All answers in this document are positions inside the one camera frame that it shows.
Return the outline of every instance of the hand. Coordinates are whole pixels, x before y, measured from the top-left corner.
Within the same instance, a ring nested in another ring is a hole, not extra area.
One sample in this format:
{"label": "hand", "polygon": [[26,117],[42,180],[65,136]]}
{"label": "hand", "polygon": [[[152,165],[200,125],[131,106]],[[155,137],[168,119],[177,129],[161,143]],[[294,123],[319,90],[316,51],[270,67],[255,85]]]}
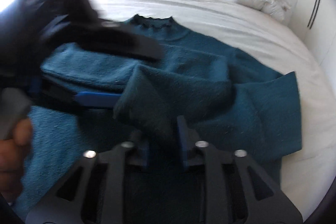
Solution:
{"label": "hand", "polygon": [[22,192],[24,159],[31,149],[33,126],[21,120],[13,130],[13,139],[0,141],[0,192],[7,202],[14,202]]}

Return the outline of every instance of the black stripe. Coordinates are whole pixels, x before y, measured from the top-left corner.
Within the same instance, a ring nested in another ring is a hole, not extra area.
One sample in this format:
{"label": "black stripe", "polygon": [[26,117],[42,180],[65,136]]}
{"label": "black stripe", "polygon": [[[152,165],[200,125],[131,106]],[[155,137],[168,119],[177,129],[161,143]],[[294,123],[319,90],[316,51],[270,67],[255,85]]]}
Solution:
{"label": "black stripe", "polygon": [[311,29],[311,27],[312,27],[312,26],[313,26],[313,24],[314,24],[314,21],[315,21],[316,14],[317,14],[317,11],[318,11],[318,9],[319,9],[319,6],[320,6],[320,1],[321,1],[321,0],[319,0],[319,2],[317,3],[317,8],[316,8],[316,12],[315,12],[315,15],[314,15],[314,19],[313,19],[313,21],[312,21],[312,23],[311,23],[311,25],[310,25],[310,28],[309,28],[309,30]]}
{"label": "black stripe", "polygon": [[316,8],[316,3],[317,3],[317,0],[315,0],[314,9],[313,9],[313,11],[312,11],[312,13],[311,13],[311,16],[310,16],[310,19],[309,19],[309,22],[308,22],[307,28],[309,28],[309,25],[310,25],[311,19],[313,18],[313,14],[314,14],[314,11],[315,11],[315,8]]}

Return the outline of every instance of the dark blue cloth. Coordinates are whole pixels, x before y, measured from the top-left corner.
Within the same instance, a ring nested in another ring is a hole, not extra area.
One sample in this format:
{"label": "dark blue cloth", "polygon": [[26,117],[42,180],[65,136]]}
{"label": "dark blue cloth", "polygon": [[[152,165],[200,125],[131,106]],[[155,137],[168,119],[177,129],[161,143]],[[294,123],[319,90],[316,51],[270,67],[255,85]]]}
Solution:
{"label": "dark blue cloth", "polygon": [[[157,39],[165,58],[150,63],[86,52],[70,43],[58,48],[43,65],[47,74],[75,91],[123,95],[113,112],[88,111],[82,117],[33,109],[34,150],[26,161],[25,190],[15,206],[19,215],[25,217],[83,151],[109,150],[127,140],[132,126],[165,155],[177,154],[178,115],[184,115],[189,127],[217,148],[247,150],[279,182],[282,156],[301,149],[295,73],[282,75],[172,18],[136,15],[126,24],[135,33]],[[139,184],[146,180],[138,178]],[[181,189],[184,184],[183,179],[175,183]]]}

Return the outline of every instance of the bed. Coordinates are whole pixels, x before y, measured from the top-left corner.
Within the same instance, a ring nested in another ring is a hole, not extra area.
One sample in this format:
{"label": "bed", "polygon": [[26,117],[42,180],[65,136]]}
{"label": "bed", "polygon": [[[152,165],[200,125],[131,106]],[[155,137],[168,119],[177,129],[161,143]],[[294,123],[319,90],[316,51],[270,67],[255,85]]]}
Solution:
{"label": "bed", "polygon": [[317,208],[336,174],[336,101],[323,71],[286,26],[226,0],[91,0],[101,17],[124,21],[135,14],[168,18],[249,53],[283,74],[296,72],[303,149],[283,158],[281,188],[304,220]]}

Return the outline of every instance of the finger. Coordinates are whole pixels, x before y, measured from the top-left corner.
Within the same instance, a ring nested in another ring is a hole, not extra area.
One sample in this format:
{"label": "finger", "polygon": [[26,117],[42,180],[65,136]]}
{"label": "finger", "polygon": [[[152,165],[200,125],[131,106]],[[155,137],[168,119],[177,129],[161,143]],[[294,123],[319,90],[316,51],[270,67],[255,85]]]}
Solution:
{"label": "finger", "polygon": [[18,185],[12,191],[2,191],[1,194],[7,202],[14,202],[18,196],[22,193],[23,186],[19,182]]}
{"label": "finger", "polygon": [[0,172],[19,170],[24,161],[24,152],[14,140],[0,141]]}
{"label": "finger", "polygon": [[13,140],[19,146],[29,145],[33,136],[33,126],[29,118],[21,120],[13,130]]}
{"label": "finger", "polygon": [[21,174],[17,173],[0,173],[0,192],[14,191],[20,183]]}

